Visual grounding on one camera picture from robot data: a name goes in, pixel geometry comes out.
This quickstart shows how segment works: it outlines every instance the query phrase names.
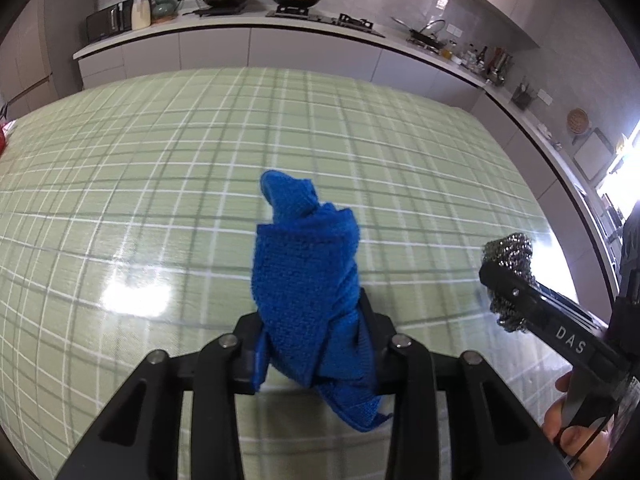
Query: blue cloth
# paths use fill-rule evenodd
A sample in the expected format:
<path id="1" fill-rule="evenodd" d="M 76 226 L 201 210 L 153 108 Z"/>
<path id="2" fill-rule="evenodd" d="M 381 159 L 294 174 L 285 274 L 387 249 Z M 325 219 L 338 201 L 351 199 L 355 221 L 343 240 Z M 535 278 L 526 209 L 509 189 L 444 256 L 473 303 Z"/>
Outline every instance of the blue cloth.
<path id="1" fill-rule="evenodd" d="M 354 260 L 360 231 L 350 209 L 321 205 L 310 180 L 279 171 L 260 178 L 273 224 L 258 225 L 251 286 L 264 322 L 254 385 L 271 363 L 315 388 L 352 428 L 388 419 L 373 394 L 374 355 L 359 310 Z"/>

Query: table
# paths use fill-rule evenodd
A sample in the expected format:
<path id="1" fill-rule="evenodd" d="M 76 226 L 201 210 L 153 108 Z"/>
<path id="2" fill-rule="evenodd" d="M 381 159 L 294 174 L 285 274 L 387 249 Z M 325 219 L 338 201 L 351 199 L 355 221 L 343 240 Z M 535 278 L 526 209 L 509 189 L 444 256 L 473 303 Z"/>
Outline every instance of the table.
<path id="1" fill-rule="evenodd" d="M 353 209 L 375 310 L 433 351 L 477 349 L 540 419 L 567 364 L 496 325 L 482 245 L 526 232 L 540 281 L 575 292 L 534 196 L 475 118 L 336 76 L 163 73 L 21 118 L 0 158 L 0 422 L 39 478 L 151 349 L 196 351 L 255 309 L 268 168 Z M 181 478 L 189 419 L 187 398 Z M 238 419 L 248 479 L 383 477 L 388 424 L 359 434 L 274 370 L 238 398 Z"/>

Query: finger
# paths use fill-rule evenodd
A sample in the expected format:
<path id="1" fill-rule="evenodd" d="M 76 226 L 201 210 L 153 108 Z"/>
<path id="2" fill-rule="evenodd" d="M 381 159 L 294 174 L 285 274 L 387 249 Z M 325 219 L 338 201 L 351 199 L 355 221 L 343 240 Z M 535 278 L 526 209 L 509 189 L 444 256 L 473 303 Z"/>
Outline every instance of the finger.
<path id="1" fill-rule="evenodd" d="M 589 428 L 574 426 L 568 428 L 560 439 L 560 447 L 569 456 L 575 456 L 594 433 Z M 590 478 L 605 461 L 609 453 L 609 433 L 603 431 L 590 446 L 580 455 L 574 467 L 575 480 Z"/>
<path id="2" fill-rule="evenodd" d="M 556 400 L 545 413 L 545 420 L 542 423 L 542 431 L 545 436 L 553 442 L 562 427 L 562 407 L 564 397 Z"/>
<path id="3" fill-rule="evenodd" d="M 569 381 L 571 380 L 572 373 L 573 372 L 567 372 L 556 381 L 556 390 L 565 393 L 569 390 Z"/>

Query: light switch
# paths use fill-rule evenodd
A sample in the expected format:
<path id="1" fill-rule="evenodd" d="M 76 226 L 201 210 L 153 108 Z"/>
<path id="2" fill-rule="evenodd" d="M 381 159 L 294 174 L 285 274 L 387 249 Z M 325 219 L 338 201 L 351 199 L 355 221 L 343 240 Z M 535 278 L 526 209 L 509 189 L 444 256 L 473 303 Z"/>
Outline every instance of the light switch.
<path id="1" fill-rule="evenodd" d="M 553 98 L 542 88 L 538 91 L 538 97 L 542 99 L 547 105 L 550 105 L 554 101 Z"/>

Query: silver bolt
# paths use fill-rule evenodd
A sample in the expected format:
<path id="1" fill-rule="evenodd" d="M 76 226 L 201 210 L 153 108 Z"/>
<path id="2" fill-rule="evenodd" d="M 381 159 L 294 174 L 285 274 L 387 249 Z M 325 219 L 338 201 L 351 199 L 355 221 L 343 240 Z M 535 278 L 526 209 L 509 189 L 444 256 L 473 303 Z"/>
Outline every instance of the silver bolt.
<path id="1" fill-rule="evenodd" d="M 411 346 L 411 338 L 405 334 L 395 334 L 391 338 L 391 344 L 396 348 L 407 348 Z"/>
<path id="2" fill-rule="evenodd" d="M 479 365 L 482 362 L 482 356 L 475 350 L 467 350 L 462 354 L 462 358 L 470 365 Z"/>
<path id="3" fill-rule="evenodd" d="M 222 348 L 232 348 L 238 344 L 238 338 L 233 334 L 224 334 L 220 336 L 218 342 Z"/>
<path id="4" fill-rule="evenodd" d="M 153 350 L 152 352 L 149 352 L 148 356 L 146 356 L 146 360 L 153 365 L 161 363 L 165 358 L 166 352 L 164 350 Z"/>

